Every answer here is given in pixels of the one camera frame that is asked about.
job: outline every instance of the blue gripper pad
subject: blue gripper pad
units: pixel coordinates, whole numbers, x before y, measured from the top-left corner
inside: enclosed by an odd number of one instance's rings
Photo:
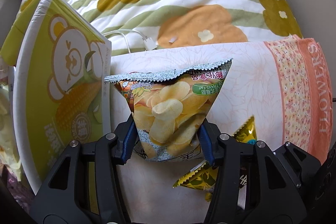
[[[131,158],[132,151],[135,145],[135,141],[137,140],[138,131],[135,126],[134,121],[131,123],[131,126],[128,129],[128,132],[125,136],[123,143],[123,151],[121,154],[121,160],[126,163],[127,160]]]
[[[204,158],[209,162],[210,165],[213,165],[215,158],[212,154],[212,142],[203,124],[199,128],[197,135],[199,144],[201,145],[202,152],[204,154]]]

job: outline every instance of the chip bag label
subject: chip bag label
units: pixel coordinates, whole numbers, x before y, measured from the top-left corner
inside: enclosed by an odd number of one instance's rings
[[[203,157],[196,132],[215,101],[231,59],[182,70],[112,75],[137,127],[134,150],[149,161]]]

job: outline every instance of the potato chip bag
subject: potato chip bag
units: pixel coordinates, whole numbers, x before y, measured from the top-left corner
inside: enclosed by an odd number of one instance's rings
[[[251,116],[234,134],[233,137],[239,141],[249,144],[254,144],[257,140],[255,131],[254,116]],[[218,173],[218,166],[210,166],[204,160],[196,167],[190,170],[189,173],[178,179],[174,185],[184,186],[197,190],[207,191],[205,199],[211,201],[212,192],[215,188],[216,178]],[[239,189],[243,188],[247,183],[247,169],[240,166],[240,184]]]
[[[231,67],[231,59],[185,69],[112,75],[138,131],[134,150],[149,161],[202,158],[196,135]]]

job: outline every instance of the metal screw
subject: metal screw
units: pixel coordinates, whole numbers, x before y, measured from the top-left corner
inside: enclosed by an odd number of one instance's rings
[[[71,147],[75,147],[75,146],[77,146],[79,144],[79,142],[77,141],[77,140],[73,140],[73,141],[71,141],[70,143],[69,143],[69,145],[71,146]]]
[[[114,133],[107,133],[105,135],[105,137],[108,139],[108,140],[112,140],[116,137],[116,135]]]
[[[259,146],[260,148],[264,148],[265,143],[263,141],[257,141],[257,146]]]
[[[219,137],[220,137],[223,141],[227,141],[227,140],[230,138],[230,136],[229,136],[228,134],[226,134],[226,133],[222,133],[222,134],[220,134]]]

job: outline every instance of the white fabric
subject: white fabric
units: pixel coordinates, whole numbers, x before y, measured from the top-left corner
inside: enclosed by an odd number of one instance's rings
[[[207,119],[221,132],[234,133],[255,116],[259,140],[275,150],[282,145],[282,99],[274,58],[263,42],[224,43],[137,52],[112,57],[111,73],[157,72],[233,57],[232,66]],[[112,130],[130,115],[126,100],[111,86]],[[200,223],[209,206],[205,192],[173,183],[199,161],[146,162],[137,155],[119,167],[131,220],[148,224]]]

